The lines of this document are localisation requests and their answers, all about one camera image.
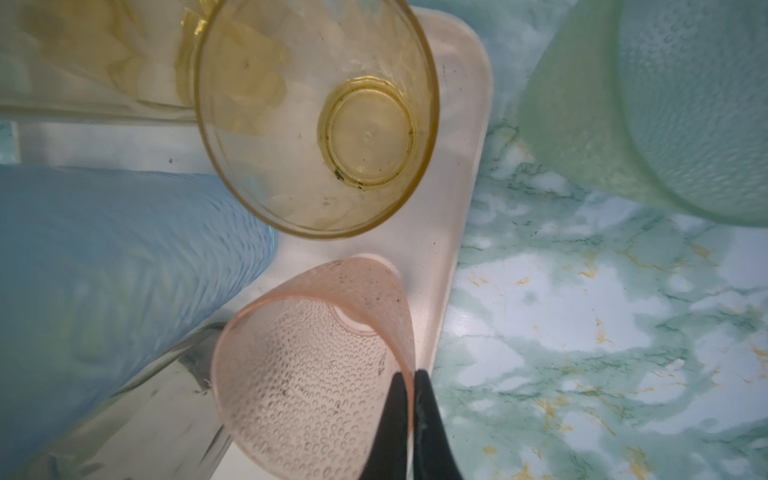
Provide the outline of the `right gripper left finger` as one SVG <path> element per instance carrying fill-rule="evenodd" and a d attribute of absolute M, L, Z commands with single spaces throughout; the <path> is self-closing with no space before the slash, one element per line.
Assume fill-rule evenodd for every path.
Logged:
<path fill-rule="evenodd" d="M 378 429 L 360 480 L 405 480 L 408 458 L 408 398 L 404 377 L 391 381 Z"/>

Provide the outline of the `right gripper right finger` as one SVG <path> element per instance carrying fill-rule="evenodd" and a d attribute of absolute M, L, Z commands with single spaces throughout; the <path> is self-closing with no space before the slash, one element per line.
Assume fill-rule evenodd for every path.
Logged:
<path fill-rule="evenodd" d="M 414 457 L 416 480 L 462 480 L 440 416 L 430 376 L 418 370 L 414 376 Z"/>

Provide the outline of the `blue frosted tall glass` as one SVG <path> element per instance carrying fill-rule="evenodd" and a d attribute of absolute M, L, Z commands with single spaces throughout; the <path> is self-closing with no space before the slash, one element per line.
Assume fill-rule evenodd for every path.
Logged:
<path fill-rule="evenodd" d="M 1 169 L 1 474 L 253 283 L 277 234 L 219 177 Z"/>

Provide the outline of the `small yellow glass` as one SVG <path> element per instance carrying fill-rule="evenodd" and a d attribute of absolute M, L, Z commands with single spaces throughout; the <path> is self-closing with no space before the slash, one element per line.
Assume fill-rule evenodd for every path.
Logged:
<path fill-rule="evenodd" d="M 220 1 L 195 59 L 211 162 L 254 215 L 352 237 L 413 194 L 434 150 L 436 65 L 404 1 Z"/>

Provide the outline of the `grey smoky tall glass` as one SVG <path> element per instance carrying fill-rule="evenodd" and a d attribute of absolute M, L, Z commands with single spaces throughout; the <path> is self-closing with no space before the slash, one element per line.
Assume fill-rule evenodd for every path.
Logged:
<path fill-rule="evenodd" d="M 216 323 L 189 334 L 14 478 L 210 478 L 231 444 L 210 375 L 223 328 Z"/>

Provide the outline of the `small pink frosted glass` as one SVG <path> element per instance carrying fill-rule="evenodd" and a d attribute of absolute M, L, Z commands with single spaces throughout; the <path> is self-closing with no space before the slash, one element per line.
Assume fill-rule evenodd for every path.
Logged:
<path fill-rule="evenodd" d="M 214 351 L 212 387 L 238 447 L 281 479 L 355 479 L 394 375 L 412 391 L 410 307 L 366 257 L 308 270 L 244 307 Z"/>

